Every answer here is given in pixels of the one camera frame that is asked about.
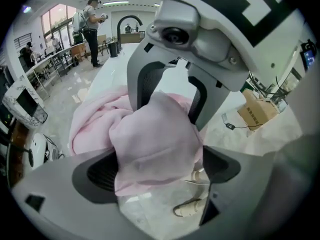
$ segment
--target black pants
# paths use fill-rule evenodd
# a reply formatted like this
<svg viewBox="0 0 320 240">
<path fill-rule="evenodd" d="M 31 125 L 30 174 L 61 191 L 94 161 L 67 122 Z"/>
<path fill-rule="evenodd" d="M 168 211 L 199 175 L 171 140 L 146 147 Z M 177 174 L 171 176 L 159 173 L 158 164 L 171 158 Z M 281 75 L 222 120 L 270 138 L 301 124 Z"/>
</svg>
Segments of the black pants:
<svg viewBox="0 0 320 240">
<path fill-rule="evenodd" d="M 98 64 L 98 40 L 95 29 L 85 29 L 83 31 L 84 38 L 87 40 L 91 51 L 91 63 L 95 66 Z"/>
</svg>

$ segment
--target black stripe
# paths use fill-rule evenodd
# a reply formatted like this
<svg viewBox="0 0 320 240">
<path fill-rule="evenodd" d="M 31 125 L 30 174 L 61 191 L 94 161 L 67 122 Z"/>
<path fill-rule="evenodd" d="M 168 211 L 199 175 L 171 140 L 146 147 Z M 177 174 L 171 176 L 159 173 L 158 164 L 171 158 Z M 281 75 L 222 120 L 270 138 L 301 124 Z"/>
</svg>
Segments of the black stripe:
<svg viewBox="0 0 320 240">
<path fill-rule="evenodd" d="M 284 1 L 264 0 L 271 11 L 253 26 L 243 15 L 250 5 L 247 0 L 201 0 L 226 16 L 255 47 L 279 26 L 296 8 L 288 6 Z"/>
</svg>

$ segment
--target chair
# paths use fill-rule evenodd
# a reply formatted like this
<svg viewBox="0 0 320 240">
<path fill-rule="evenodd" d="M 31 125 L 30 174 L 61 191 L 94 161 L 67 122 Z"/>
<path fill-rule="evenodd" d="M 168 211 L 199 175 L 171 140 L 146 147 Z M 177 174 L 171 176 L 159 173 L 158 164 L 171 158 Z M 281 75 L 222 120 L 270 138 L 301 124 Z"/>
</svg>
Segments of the chair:
<svg viewBox="0 0 320 240">
<path fill-rule="evenodd" d="M 108 48 L 107 48 L 107 35 L 102 34 L 97 36 L 97 41 L 98 41 L 98 49 L 100 50 L 100 53 L 102 56 L 104 55 L 104 47 L 109 54 Z"/>
</svg>

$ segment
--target white robot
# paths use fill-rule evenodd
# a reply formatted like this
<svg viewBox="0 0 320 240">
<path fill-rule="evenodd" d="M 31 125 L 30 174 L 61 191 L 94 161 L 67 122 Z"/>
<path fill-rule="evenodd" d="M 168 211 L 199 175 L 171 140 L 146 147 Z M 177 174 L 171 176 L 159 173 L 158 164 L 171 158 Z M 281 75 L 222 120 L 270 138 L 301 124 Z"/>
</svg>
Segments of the white robot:
<svg viewBox="0 0 320 240">
<path fill-rule="evenodd" d="M 188 116 L 201 130 L 228 93 L 241 89 L 249 71 L 262 83 L 274 79 L 295 52 L 303 25 L 300 12 L 283 0 L 162 0 L 128 62 L 131 106 L 138 110 L 146 105 L 164 70 L 184 58 L 188 80 L 197 87 Z M 310 81 L 305 78 L 301 84 Z M 314 143 L 310 137 L 290 145 L 298 151 Z M 275 154 L 249 156 L 204 146 L 209 195 L 199 229 L 181 239 L 260 238 L 277 229 L 295 210 L 315 173 L 313 168 L 310 178 L 301 175 L 295 170 L 301 160 L 289 155 L 288 162 L 288 152 L 290 146 L 274 161 Z M 304 168 L 319 161 L 312 152 L 303 157 Z M 39 167 L 12 193 L 50 239 L 151 239 L 120 213 L 114 194 L 117 171 L 114 151 L 66 157 Z M 287 206 L 275 198 L 281 191 L 296 193 Z"/>
</svg>

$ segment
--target floor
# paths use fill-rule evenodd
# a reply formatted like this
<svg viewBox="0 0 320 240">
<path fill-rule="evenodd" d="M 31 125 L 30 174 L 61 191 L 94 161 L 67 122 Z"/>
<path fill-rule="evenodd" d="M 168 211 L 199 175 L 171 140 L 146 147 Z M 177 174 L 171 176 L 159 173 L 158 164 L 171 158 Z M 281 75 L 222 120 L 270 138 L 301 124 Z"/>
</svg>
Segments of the floor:
<svg viewBox="0 0 320 240">
<path fill-rule="evenodd" d="M 108 55 L 99 56 L 98 60 L 103 62 L 108 57 Z M 44 92 L 39 93 L 44 98 L 48 118 L 44 124 L 30 132 L 28 137 L 30 143 L 35 133 L 43 133 L 50 137 L 66 156 L 69 155 L 68 137 L 73 113 L 85 99 L 99 70 L 99 68 L 93 69 L 91 63 L 85 59 L 63 76 L 62 81 L 58 78 L 53 81 L 54 85 L 48 87 L 49 98 L 45 99 Z M 24 164 L 24 173 L 30 172 L 27 157 L 24 159 Z M 175 239 L 197 229 L 202 213 L 181 218 L 173 214 L 173 207 L 204 195 L 208 191 L 205 188 L 206 186 L 178 181 L 141 195 L 120 197 L 119 207 L 129 220 L 153 238 Z"/>
</svg>

